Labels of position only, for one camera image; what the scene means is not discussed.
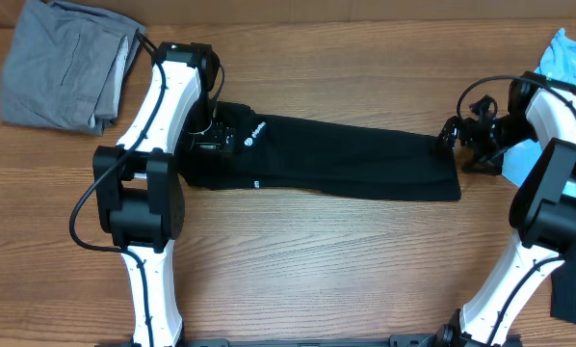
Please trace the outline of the black t-shirt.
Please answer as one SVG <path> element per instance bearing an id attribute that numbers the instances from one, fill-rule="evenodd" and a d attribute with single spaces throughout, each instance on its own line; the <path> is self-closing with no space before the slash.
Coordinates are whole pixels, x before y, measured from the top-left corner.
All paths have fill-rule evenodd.
<path id="1" fill-rule="evenodd" d="M 228 102 L 218 104 L 214 122 L 236 129 L 235 149 L 196 153 L 188 135 L 177 153 L 191 187 L 299 188 L 366 200 L 461 196 L 453 154 L 436 155 L 433 136 L 257 114 Z"/>

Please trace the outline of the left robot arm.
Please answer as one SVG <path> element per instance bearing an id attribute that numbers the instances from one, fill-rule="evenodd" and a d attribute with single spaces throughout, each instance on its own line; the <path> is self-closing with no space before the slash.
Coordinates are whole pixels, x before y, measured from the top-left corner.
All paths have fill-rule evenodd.
<path id="1" fill-rule="evenodd" d="M 92 159 L 100 226 L 111 235 L 129 277 L 135 328 L 131 346 L 182 346 L 185 324 L 173 274 L 185 201 L 181 154 L 225 157 L 235 131 L 218 121 L 223 67 L 211 45 L 163 42 L 151 47 L 152 81 L 128 130 Z"/>

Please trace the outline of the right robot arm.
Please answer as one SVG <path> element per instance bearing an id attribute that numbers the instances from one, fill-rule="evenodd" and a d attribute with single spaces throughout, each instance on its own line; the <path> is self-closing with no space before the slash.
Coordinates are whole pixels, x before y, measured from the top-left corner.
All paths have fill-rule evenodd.
<path id="1" fill-rule="evenodd" d="M 526 71 L 508 76 L 508 114 L 489 95 L 472 117 L 447 119 L 435 153 L 471 149 L 462 171 L 500 174 L 504 154 L 531 140 L 541 154 L 520 185 L 509 213 L 511 239 L 477 295 L 456 310 L 425 346 L 517 346 L 509 329 L 540 284 L 576 258 L 576 86 Z"/>

